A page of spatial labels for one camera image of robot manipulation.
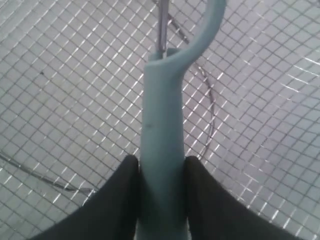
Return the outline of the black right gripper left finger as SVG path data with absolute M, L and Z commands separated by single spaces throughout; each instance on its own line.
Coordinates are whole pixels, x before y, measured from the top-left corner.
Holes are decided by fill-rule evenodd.
M 127 155 L 106 183 L 79 209 L 34 240 L 132 240 L 140 211 L 139 162 Z

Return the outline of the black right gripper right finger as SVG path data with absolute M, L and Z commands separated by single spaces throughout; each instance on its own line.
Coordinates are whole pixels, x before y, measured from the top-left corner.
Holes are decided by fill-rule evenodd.
M 196 156 L 184 162 L 186 212 L 193 240 L 296 240 L 236 200 Z

